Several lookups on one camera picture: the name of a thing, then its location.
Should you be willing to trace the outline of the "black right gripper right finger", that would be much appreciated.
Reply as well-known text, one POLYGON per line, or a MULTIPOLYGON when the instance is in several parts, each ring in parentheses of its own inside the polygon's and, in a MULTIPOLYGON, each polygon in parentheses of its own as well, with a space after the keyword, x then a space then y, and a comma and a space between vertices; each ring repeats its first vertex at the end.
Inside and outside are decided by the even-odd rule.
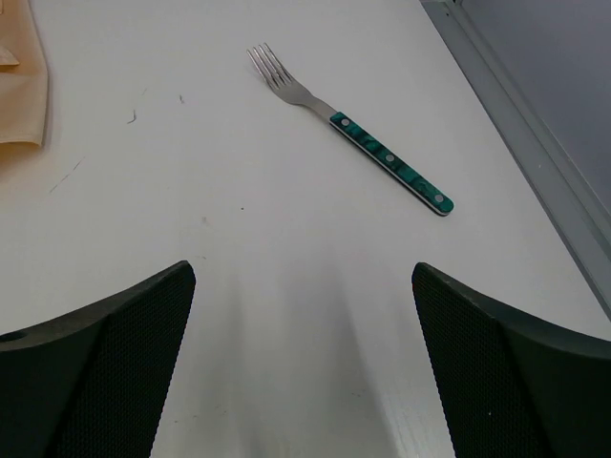
POLYGON ((457 457, 607 457, 610 343, 419 262, 418 319, 457 457))

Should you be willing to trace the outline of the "beige cloth napkin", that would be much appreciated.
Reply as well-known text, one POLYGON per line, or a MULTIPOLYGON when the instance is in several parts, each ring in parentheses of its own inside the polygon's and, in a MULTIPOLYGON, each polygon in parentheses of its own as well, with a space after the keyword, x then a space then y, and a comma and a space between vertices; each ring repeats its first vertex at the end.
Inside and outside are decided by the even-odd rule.
POLYGON ((28 1, 1 3, 1 142, 43 143, 49 74, 28 1))

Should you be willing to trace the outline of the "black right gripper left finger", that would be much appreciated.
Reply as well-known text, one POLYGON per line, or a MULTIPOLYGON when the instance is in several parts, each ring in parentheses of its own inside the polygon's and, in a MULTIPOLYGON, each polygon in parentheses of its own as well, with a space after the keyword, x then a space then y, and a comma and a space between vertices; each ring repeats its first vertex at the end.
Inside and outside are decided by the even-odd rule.
POLYGON ((2 335, 2 456, 150 456, 195 286, 182 260, 2 335))

